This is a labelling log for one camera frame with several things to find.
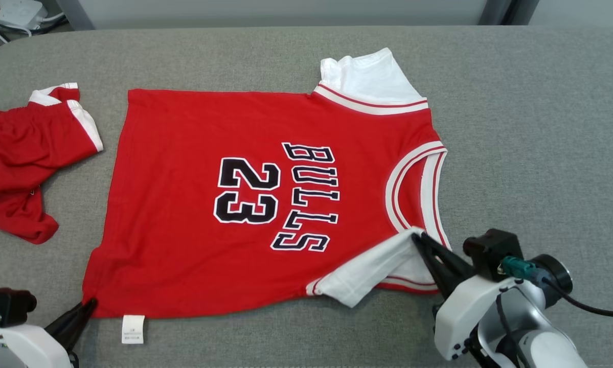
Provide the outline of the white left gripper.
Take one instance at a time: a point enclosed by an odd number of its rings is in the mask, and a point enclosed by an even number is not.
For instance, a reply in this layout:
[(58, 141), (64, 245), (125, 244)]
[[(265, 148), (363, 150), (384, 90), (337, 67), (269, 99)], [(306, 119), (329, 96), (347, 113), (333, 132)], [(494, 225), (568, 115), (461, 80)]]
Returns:
[(97, 305), (95, 298), (78, 303), (44, 329), (0, 328), (0, 368), (75, 368), (68, 353), (73, 353)]

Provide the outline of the red shorts with white stripe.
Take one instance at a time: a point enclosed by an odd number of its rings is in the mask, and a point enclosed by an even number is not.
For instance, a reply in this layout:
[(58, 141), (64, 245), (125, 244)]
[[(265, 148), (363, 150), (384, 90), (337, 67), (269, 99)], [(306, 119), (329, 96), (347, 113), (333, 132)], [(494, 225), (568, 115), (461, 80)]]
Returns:
[(58, 170), (103, 151), (75, 82), (35, 90), (23, 107), (0, 111), (0, 230), (43, 244), (58, 230), (40, 187)]

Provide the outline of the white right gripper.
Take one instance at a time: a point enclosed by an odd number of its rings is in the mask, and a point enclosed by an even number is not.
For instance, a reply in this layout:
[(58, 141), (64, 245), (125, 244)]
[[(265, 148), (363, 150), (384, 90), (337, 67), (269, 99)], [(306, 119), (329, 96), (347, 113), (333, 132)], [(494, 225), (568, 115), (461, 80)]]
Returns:
[(460, 356), (456, 345), (464, 345), (473, 329), (488, 312), (501, 289), (528, 287), (532, 284), (507, 278), (493, 282), (476, 275), (472, 265), (434, 240), (428, 233), (414, 233), (411, 239), (418, 250), (439, 293), (444, 299), (436, 316), (434, 342), (447, 361)]

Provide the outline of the grey partition frame post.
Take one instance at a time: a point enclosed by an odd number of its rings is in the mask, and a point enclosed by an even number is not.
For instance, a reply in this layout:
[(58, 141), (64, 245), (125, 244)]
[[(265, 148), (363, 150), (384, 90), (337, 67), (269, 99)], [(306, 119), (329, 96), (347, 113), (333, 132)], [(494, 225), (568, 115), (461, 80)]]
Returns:
[(80, 0), (55, 0), (59, 9), (68, 19), (75, 31), (95, 30), (95, 26), (89, 18)]

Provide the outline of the grey rounded partition foot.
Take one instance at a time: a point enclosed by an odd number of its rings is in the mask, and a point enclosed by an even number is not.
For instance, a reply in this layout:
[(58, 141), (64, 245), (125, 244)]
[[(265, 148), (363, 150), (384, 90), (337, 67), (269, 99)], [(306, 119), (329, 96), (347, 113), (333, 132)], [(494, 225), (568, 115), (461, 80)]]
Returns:
[(503, 25), (512, 0), (486, 0), (485, 6), (480, 14), (479, 26), (499, 26)]
[(504, 25), (528, 25), (539, 2), (540, 0), (511, 0), (503, 19)]

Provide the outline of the white power strip with sockets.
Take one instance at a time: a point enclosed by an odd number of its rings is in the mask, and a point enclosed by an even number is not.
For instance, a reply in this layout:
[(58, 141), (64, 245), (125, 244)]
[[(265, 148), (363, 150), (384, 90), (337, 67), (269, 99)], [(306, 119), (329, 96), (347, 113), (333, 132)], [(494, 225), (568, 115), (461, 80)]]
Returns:
[(38, 0), (0, 0), (0, 24), (35, 30), (49, 14)]

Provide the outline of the red Bulls 23 jersey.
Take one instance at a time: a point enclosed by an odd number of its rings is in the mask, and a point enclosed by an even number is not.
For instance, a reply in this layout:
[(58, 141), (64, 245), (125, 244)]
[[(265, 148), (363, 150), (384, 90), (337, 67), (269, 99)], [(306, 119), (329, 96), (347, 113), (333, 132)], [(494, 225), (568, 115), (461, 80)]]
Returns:
[(311, 93), (128, 92), (96, 318), (187, 318), (375, 287), (435, 293), (411, 241), (447, 245), (447, 149), (390, 49), (320, 63)]

